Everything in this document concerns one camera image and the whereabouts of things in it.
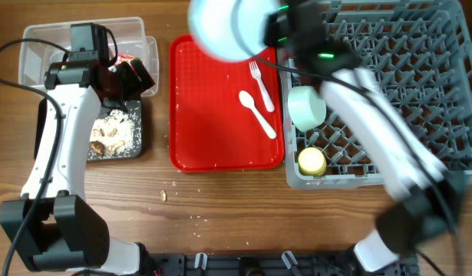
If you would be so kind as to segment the white plastic fork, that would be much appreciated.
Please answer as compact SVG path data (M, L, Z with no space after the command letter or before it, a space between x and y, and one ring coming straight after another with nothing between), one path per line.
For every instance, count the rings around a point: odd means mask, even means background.
M272 102L271 97L269 96L269 92L267 91L265 84L263 83L261 71L258 67L258 64L255 61L250 61L249 69L253 79L257 82L259 86L259 90L262 95L263 103L266 107L266 110L268 112L273 112L275 110L275 106Z

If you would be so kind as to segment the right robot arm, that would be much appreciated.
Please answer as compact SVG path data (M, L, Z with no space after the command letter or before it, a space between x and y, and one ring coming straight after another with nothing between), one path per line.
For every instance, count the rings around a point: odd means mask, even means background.
M361 55L329 37L317 1L283 1L265 18L264 43L286 49L295 72L332 108L383 175L394 205L375 219L374 230L337 260L348 275L382 271L443 233L454 240L457 273L463 274L458 231L468 186L413 134L363 67Z

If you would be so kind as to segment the rice and food scraps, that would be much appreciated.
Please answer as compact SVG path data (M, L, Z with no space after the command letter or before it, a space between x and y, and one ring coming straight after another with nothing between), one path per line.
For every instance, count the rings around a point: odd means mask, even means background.
M89 150L100 157L124 155L134 148L134 130L134 120L128 113L112 110L94 121Z

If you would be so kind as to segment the green bowl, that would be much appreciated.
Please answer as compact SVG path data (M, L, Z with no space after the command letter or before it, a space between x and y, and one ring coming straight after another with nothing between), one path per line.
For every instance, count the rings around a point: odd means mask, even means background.
M293 87L288 95L289 115L295 127L306 132L322 125L326 118L325 101L314 87Z

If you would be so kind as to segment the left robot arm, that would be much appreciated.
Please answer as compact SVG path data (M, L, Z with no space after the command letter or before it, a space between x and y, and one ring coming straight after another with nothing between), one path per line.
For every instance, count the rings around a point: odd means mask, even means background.
M84 172L94 121L105 100L139 97L154 82L138 59L118 61L112 31L94 23L70 27L71 46L51 64L40 91L47 111L33 170L16 200L0 208L0 224L32 272L154 275L141 243L113 238L87 204Z

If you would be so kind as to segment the yellow plastic cup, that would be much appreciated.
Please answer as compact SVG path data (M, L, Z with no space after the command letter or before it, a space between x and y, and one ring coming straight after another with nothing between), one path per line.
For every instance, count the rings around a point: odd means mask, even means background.
M299 171L305 176L322 176L326 170L327 162L320 149L305 148L297 159Z

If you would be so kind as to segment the white plastic spoon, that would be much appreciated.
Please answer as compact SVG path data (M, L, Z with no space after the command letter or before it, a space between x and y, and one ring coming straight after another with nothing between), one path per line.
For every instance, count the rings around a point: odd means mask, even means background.
M254 103L253 97L246 92L245 90L241 90L239 92L239 102L245 107L251 110L258 120L260 126L268 136L268 138L274 140L277 137L276 131L272 128L272 126L266 121L266 119L262 116L262 114L257 110L256 105Z

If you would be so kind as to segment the red snack wrapper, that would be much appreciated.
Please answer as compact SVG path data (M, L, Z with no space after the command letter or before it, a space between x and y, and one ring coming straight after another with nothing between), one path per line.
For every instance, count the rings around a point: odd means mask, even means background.
M141 63L141 59L129 54L119 54L117 57L117 61L114 65L108 68L111 72L116 73L123 73L127 71L127 64L131 68L131 70L135 73L140 71L139 65Z

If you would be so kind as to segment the light blue plate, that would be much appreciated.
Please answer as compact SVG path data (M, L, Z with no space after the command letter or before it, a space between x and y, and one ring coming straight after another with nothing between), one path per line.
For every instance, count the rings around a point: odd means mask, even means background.
M192 0L187 13L190 34L212 58L245 61L266 49L266 20L278 7L276 0Z

